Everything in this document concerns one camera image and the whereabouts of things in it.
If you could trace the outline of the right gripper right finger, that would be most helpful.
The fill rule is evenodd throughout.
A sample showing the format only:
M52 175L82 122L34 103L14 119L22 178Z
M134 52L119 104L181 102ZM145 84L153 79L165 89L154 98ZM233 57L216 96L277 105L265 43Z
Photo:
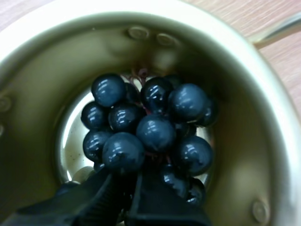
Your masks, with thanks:
M152 171L138 173L127 226L210 226L201 207L188 204Z

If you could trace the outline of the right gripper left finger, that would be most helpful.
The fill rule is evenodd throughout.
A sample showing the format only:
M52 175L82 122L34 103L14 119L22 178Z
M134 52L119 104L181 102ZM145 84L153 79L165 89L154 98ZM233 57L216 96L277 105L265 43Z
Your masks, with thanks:
M106 168L68 192L16 210L3 226L71 226L81 212L92 204L105 183Z

